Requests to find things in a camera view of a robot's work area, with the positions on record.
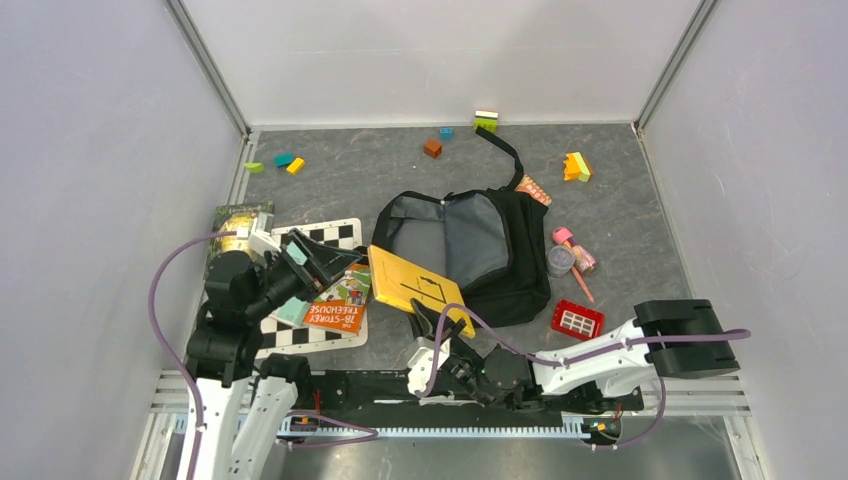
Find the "yellow book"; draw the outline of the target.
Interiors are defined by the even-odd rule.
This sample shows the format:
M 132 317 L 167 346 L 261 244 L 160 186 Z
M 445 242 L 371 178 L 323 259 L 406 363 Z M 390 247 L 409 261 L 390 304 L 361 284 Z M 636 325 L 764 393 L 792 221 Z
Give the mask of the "yellow book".
M 464 306 L 458 284 L 376 245 L 367 248 L 376 301 L 407 313 L 416 300 L 440 313 L 448 304 Z

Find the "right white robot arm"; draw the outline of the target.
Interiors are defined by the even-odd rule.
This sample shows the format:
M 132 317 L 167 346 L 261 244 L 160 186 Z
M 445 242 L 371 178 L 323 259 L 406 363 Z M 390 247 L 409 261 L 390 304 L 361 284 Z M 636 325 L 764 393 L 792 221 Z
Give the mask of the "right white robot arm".
M 530 353 L 501 340 L 482 356 L 454 337 L 450 314 L 489 330 L 460 303 L 441 311 L 415 302 L 416 319 L 429 326 L 407 364 L 407 389 L 424 399 L 440 378 L 474 402 L 510 410 L 541 407 L 568 398 L 579 408 L 605 411 L 652 378 L 702 379 L 739 370 L 731 344 L 747 329 L 722 328 L 706 300 L 656 300 L 636 306 L 635 318 L 616 329 L 559 350 Z

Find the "black student backpack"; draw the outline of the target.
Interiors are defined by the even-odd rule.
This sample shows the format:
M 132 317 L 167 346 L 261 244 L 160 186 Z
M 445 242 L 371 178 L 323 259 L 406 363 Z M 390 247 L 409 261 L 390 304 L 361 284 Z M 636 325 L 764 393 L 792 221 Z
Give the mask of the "black student backpack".
M 476 134 L 514 161 L 510 182 L 436 198 L 406 191 L 379 213 L 372 244 L 446 277 L 492 327 L 532 321 L 551 300 L 546 205 L 519 190 L 517 150 L 483 128 Z

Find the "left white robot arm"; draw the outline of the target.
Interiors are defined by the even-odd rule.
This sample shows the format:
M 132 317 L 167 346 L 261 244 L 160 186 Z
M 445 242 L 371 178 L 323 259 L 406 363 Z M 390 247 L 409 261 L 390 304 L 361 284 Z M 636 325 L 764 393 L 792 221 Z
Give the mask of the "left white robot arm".
M 280 238 L 239 229 L 247 250 L 213 258 L 181 371 L 189 390 L 180 479 L 257 479 L 287 414 L 314 394 L 302 356 L 255 362 L 260 324 L 287 304 L 308 307 L 363 255 L 326 246 L 297 229 Z

